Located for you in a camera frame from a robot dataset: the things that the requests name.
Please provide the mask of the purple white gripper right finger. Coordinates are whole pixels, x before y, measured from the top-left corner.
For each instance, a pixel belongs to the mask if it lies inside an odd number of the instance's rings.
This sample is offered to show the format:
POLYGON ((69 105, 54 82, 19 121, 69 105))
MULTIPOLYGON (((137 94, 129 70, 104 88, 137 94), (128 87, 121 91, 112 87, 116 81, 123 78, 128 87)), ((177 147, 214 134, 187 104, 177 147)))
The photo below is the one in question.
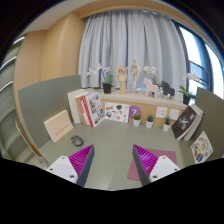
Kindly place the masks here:
POLYGON ((143 186, 180 170, 166 155, 157 156, 136 144, 133 145, 133 158, 143 186))

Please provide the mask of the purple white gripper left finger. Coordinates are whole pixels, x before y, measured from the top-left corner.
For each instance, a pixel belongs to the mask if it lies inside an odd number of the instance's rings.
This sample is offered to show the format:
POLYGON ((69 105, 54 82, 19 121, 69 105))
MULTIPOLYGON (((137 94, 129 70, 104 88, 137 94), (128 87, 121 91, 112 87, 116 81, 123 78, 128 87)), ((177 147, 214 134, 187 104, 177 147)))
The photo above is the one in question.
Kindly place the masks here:
POLYGON ((69 157, 60 156, 47 168, 47 171, 84 187, 94 155, 94 145, 89 145, 69 157))

